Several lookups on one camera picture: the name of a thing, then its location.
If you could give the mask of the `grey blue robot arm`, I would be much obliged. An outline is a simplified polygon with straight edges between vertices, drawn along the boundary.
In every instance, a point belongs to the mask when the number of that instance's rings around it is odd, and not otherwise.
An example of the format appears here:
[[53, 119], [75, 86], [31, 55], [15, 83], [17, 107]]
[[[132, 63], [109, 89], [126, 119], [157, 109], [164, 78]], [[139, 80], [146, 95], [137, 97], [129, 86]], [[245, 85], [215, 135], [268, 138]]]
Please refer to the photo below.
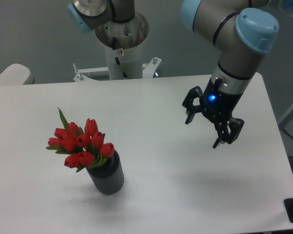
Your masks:
[[[271, 50], [279, 32], [275, 17], [261, 10], [265, 0], [186, 0], [181, 7], [183, 24], [221, 51], [204, 90], [190, 89], [182, 105], [186, 123], [197, 113], [214, 124], [214, 146], [231, 144], [244, 121], [232, 112]], [[105, 48], [109, 78], [144, 78], [141, 44], [149, 33], [146, 18], [132, 0], [73, 0], [67, 9], [81, 31], [94, 31]]]

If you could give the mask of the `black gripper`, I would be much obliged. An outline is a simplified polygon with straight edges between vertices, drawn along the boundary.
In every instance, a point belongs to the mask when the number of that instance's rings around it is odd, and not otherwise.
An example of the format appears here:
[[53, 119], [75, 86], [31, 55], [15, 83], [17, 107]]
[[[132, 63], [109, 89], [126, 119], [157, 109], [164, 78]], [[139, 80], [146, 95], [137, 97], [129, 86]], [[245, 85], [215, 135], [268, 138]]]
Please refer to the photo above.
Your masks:
[[[203, 111], [203, 115], [214, 123], [217, 131], [218, 137], [212, 147], [215, 149], [220, 144], [232, 144], [237, 140], [244, 126], [244, 120], [232, 116], [241, 96], [241, 94], [233, 95], [215, 90], [211, 79], [208, 81], [204, 92], [199, 86], [195, 86], [189, 90], [182, 102], [187, 114], [185, 124], [190, 124], [196, 113]], [[199, 98], [200, 105], [193, 104], [196, 98]]]

